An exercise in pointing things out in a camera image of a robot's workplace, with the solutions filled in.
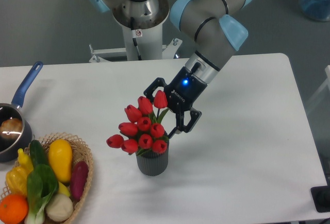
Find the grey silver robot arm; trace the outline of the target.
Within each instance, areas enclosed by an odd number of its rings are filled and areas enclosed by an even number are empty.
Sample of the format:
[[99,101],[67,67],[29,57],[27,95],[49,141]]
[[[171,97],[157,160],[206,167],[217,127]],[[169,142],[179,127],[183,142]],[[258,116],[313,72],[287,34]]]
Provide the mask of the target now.
[[144,92],[163,87],[169,109],[176,115],[173,134],[190,132],[201,112],[193,103],[248,37],[233,13],[252,0],[89,0],[100,12],[111,11],[121,25],[129,61],[160,59],[165,20],[196,44],[195,52],[170,83],[157,78]]

